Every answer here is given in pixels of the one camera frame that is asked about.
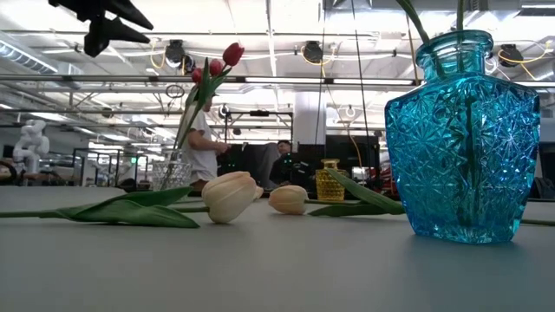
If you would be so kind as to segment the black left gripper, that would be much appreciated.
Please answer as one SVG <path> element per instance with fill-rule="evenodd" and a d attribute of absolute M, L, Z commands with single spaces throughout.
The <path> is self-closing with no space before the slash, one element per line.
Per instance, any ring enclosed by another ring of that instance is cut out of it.
<path fill-rule="evenodd" d="M 125 25 L 119 17 L 152 30 L 151 22 L 130 0 L 49 0 L 51 6 L 62 6 L 76 13 L 76 18 L 89 20 L 88 33 L 84 36 L 84 52 L 97 57 L 111 41 L 149 43 L 150 39 Z M 119 17 L 108 20 L 105 12 L 110 11 Z"/>

